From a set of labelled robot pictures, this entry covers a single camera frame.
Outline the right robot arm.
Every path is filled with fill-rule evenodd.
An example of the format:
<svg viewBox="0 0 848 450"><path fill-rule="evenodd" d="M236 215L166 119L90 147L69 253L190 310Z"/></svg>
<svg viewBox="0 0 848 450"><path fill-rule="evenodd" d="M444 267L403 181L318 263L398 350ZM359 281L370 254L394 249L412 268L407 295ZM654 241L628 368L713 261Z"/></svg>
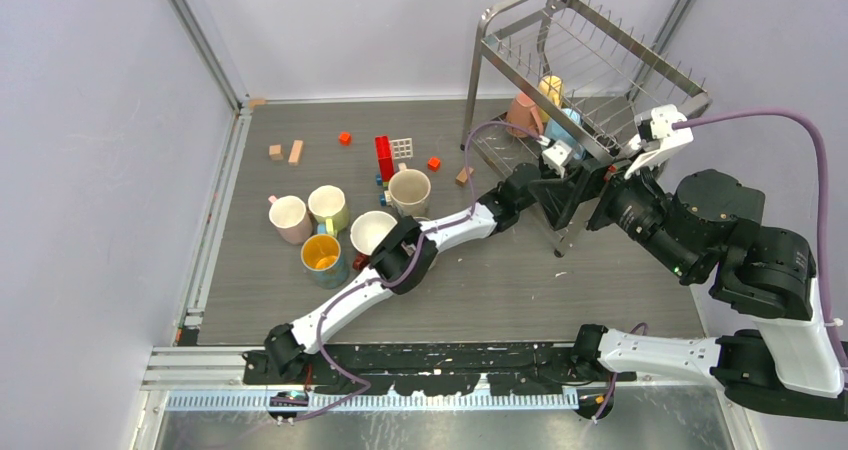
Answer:
<svg viewBox="0 0 848 450"><path fill-rule="evenodd" d="M763 192L714 169L667 192L650 170L588 160L562 179L532 181L528 191L557 229L595 200L588 230L618 227L680 284L708 284L711 298L752 321L730 336L691 340L585 324L570 355L577 376L665 374L718 386L760 413L846 420L838 359L846 345L828 334L824 270L803 236L763 224Z"/></svg>

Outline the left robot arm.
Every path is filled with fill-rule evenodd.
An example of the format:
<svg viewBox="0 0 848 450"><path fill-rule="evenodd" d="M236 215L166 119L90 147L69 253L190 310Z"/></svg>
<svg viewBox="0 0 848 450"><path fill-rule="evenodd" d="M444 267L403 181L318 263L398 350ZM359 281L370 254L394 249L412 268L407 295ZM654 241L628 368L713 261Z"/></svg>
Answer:
<svg viewBox="0 0 848 450"><path fill-rule="evenodd" d="M264 350L270 373L284 384L298 382L305 375L308 357L336 332L370 307L413 290L439 253L515 225L521 212L536 203L531 186L558 177L540 164L521 163L462 211L428 222L401 218L351 283L307 315L269 331Z"/></svg>

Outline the dark red cup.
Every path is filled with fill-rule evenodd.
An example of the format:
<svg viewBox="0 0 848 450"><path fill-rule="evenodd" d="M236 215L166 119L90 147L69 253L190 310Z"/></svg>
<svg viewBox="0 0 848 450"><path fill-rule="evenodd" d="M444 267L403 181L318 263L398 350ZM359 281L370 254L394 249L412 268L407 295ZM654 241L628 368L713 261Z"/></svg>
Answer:
<svg viewBox="0 0 848 450"><path fill-rule="evenodd" d="M389 213L373 210L357 217L350 228L350 239L357 256L352 268L363 270L376 247L395 227L397 220Z"/></svg>

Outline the pale yellow mug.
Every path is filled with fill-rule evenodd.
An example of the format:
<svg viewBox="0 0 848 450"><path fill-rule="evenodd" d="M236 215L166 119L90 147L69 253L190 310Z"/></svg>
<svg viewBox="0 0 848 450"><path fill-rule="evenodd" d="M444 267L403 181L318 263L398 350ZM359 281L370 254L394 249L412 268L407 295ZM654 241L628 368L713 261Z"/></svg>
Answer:
<svg viewBox="0 0 848 450"><path fill-rule="evenodd" d="M337 236L350 223L350 210L345 193L334 185L322 185L311 192L307 206L325 231Z"/></svg>

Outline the pink faceted mug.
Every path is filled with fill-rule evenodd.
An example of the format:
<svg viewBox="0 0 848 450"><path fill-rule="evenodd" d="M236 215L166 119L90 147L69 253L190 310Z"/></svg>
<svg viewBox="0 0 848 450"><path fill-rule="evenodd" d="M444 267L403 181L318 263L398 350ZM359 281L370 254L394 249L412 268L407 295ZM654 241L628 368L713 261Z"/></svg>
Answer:
<svg viewBox="0 0 848 450"><path fill-rule="evenodd" d="M287 243L301 245L312 236L311 216L301 198L294 195L270 195L268 201L268 219Z"/></svg>

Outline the blue patterned mug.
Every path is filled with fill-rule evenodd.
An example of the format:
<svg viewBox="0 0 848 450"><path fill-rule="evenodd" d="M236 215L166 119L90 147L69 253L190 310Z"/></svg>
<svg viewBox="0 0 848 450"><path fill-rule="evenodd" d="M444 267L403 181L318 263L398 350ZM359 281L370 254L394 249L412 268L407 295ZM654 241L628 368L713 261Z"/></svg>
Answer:
<svg viewBox="0 0 848 450"><path fill-rule="evenodd" d="M343 247L323 223L318 224L315 234L303 243L300 259L306 273L321 288L339 288L349 277Z"/></svg>

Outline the light blue cup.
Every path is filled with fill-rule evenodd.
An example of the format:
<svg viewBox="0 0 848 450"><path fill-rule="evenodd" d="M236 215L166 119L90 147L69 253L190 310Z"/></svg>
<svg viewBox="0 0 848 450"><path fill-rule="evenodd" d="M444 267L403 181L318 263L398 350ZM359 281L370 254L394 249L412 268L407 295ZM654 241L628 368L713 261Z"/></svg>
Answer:
<svg viewBox="0 0 848 450"><path fill-rule="evenodd" d="M581 116L577 111L565 108L563 113L577 126L582 126ZM578 143L578 141L552 117L549 118L546 124L544 135L551 140L561 140L569 145L575 151L575 160L582 160L586 154L585 149Z"/></svg>

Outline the cream floral mug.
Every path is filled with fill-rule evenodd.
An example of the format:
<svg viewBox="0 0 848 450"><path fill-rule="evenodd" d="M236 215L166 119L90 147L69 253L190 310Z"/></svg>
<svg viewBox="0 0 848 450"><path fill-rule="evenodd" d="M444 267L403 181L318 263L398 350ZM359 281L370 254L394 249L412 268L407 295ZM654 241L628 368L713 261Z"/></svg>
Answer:
<svg viewBox="0 0 848 450"><path fill-rule="evenodd" d="M429 177L417 169L397 171L389 180L389 203L402 217L426 217L432 185Z"/></svg>

